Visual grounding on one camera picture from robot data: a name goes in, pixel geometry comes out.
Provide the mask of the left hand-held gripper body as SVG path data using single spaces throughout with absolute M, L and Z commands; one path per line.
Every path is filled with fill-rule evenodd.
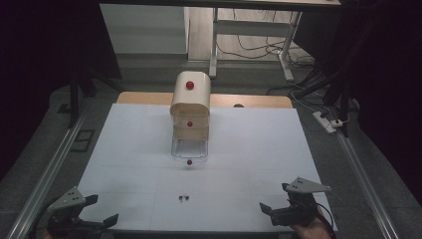
M 87 206 L 86 198 L 76 187 L 55 200 L 48 211 L 52 213 L 48 219 L 47 232 L 53 239 L 100 239 L 104 224 L 84 221 L 80 214 Z

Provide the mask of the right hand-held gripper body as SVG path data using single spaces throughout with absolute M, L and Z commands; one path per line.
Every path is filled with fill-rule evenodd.
M 272 209 L 273 215 L 270 218 L 274 226 L 291 226 L 294 224 L 308 226 L 316 217 L 329 226 L 329 222 L 318 212 L 318 205 L 314 198 L 316 192 L 331 191 L 329 186 L 297 177 L 289 183 L 288 189 L 290 206 Z

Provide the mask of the person's right hand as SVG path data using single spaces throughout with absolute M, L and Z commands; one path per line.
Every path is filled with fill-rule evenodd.
M 330 239 L 326 226 L 317 217 L 308 226 L 294 224 L 291 225 L 291 228 L 298 234 L 300 239 Z

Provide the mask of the white table sheet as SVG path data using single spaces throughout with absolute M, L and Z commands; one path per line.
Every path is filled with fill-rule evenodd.
M 171 155 L 172 133 L 168 107 L 113 105 L 79 183 L 99 197 L 82 218 L 117 214 L 117 228 L 133 231 L 273 232 L 260 202 L 286 207 L 282 183 L 319 180 L 293 109 L 212 109 L 208 159 L 190 166 Z

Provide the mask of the black floor plate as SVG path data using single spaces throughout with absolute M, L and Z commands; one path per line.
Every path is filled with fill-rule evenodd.
M 87 152 L 95 135 L 94 129 L 80 129 L 71 146 L 71 152 Z

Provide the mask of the white power strip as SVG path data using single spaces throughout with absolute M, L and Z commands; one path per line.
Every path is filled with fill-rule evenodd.
M 322 128 L 327 133 L 334 133 L 334 132 L 336 132 L 336 129 L 332 126 L 332 123 L 328 119 L 323 118 L 321 116 L 321 112 L 315 112 L 315 113 L 313 113 L 313 116 L 316 119 L 316 121 L 322 126 Z

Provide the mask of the clear drawer with red knob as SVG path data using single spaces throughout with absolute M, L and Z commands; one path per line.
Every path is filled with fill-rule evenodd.
M 208 159 L 208 141 L 193 139 L 174 139 L 171 155 L 188 166 Z

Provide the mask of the black metal stand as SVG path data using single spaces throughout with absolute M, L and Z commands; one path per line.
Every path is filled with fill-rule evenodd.
M 351 38 L 343 43 L 343 49 L 338 53 L 337 63 L 335 64 L 335 57 L 329 58 L 329 65 L 334 68 L 334 72 L 326 75 L 325 79 L 305 90 L 296 93 L 291 93 L 294 100 L 301 99 L 322 87 L 328 86 L 328 90 L 322 97 L 322 102 L 326 107 L 332 107 L 336 100 L 340 100 L 339 119 L 343 125 L 339 128 L 340 132 L 348 137 L 347 122 L 348 122 L 348 107 L 350 97 L 350 83 L 351 83 L 351 68 L 356 62 L 359 52 L 362 49 L 370 31 L 373 28 L 373 21 L 366 20 L 353 33 Z
M 98 90 L 94 84 L 94 79 L 100 80 L 102 83 L 111 87 L 119 93 L 125 92 L 125 88 L 107 78 L 104 74 L 93 68 L 85 68 L 83 70 L 75 70 L 70 77 L 70 123 L 72 128 L 80 117 L 79 92 L 85 97 L 93 98 Z

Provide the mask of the cream mini drawer cabinet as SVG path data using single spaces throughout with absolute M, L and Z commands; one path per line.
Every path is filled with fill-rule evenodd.
M 181 140 L 208 140 L 211 81 L 203 72 L 177 76 L 170 106 L 173 136 Z

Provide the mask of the white standing desk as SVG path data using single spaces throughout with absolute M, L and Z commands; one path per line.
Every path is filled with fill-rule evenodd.
M 106 4 L 212 8 L 212 46 L 209 62 L 209 76 L 212 79 L 217 76 L 217 37 L 219 35 L 285 38 L 283 50 L 277 56 L 282 65 L 284 77 L 288 82 L 292 82 L 294 76 L 288 67 L 287 55 L 302 13 L 334 12 L 343 7 L 340 0 L 100 0 L 100 2 Z M 222 8 L 292 11 L 293 19 L 290 23 L 222 20 L 218 18 L 218 11 Z

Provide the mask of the white panel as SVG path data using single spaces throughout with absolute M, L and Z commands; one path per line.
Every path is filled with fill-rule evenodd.
M 186 54 L 187 7 L 101 4 L 105 24 L 118 54 Z

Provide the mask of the aluminium rail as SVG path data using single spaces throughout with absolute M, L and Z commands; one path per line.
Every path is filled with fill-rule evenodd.
M 87 111 L 81 111 L 74 125 L 66 131 L 66 134 L 61 140 L 58 149 L 50 159 L 44 172 L 41 174 L 34 190 L 30 194 L 28 200 L 26 201 L 23 209 L 21 210 L 5 239 L 25 239 L 28 232 L 31 230 L 37 213 L 40 211 L 42 203 L 48 191 L 50 190 L 50 187 L 55 180 L 57 173 L 59 172 L 64 159 L 66 158 L 71 145 L 81 128 L 81 125 L 85 121 L 86 116 Z
M 342 147 L 342 150 L 349 161 L 350 167 L 354 173 L 356 181 L 358 182 L 361 191 L 367 201 L 369 208 L 378 224 L 378 227 L 384 239 L 399 239 L 396 228 L 387 213 L 387 210 L 378 196 L 375 187 L 371 183 L 368 174 L 366 173 L 360 158 L 358 157 L 351 141 L 344 136 L 342 132 L 337 134 L 337 139 Z

